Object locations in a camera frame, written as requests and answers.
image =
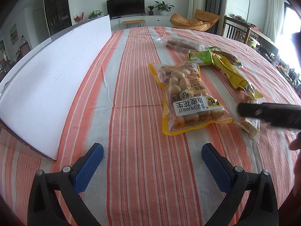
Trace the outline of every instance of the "red decoration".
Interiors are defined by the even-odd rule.
[[[82,15],[81,15],[81,16],[76,15],[76,17],[73,18],[74,21],[77,22],[77,23],[81,23],[81,22],[83,21],[83,19],[84,19],[84,14],[85,14],[85,13],[82,12]]]

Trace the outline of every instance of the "tv stand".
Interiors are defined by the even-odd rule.
[[[117,30],[123,30],[127,29],[127,23],[129,21],[137,21],[137,20],[144,20],[145,22],[141,22],[142,27],[146,26],[163,26],[163,27],[171,27],[170,23],[170,16],[159,16],[159,15],[154,15],[154,16],[127,16],[127,17],[121,17],[121,18],[116,18],[116,19],[111,19],[110,24],[111,24],[111,31],[117,31]],[[131,28],[132,27],[139,27],[137,22],[131,23]]]

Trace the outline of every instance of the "green snack package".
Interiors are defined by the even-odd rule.
[[[202,52],[190,52],[189,51],[188,56],[189,56],[189,61],[194,61],[194,62],[198,63],[199,66],[213,64],[210,49],[208,49],[207,51],[202,51]]]

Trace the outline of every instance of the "vacuum-packed food bag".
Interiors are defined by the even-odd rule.
[[[158,85],[165,91],[162,130],[177,135],[210,123],[231,123],[232,116],[208,92],[194,62],[180,66],[149,64]]]
[[[243,99],[243,103],[259,104],[260,102],[257,99],[252,99],[250,96],[246,95]],[[240,117],[237,125],[259,141],[260,119]]]
[[[189,51],[200,52],[204,51],[204,46],[200,45],[196,41],[179,37],[165,35],[156,40],[157,43],[163,43],[166,47],[174,49],[176,51],[188,53]]]

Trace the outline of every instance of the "human hand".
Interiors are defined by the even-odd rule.
[[[289,149],[290,150],[301,149],[301,132],[298,133],[297,138],[290,143]],[[299,156],[295,164],[294,174],[295,174],[295,185],[293,188],[293,195],[296,196],[301,191],[301,152],[299,153]]]

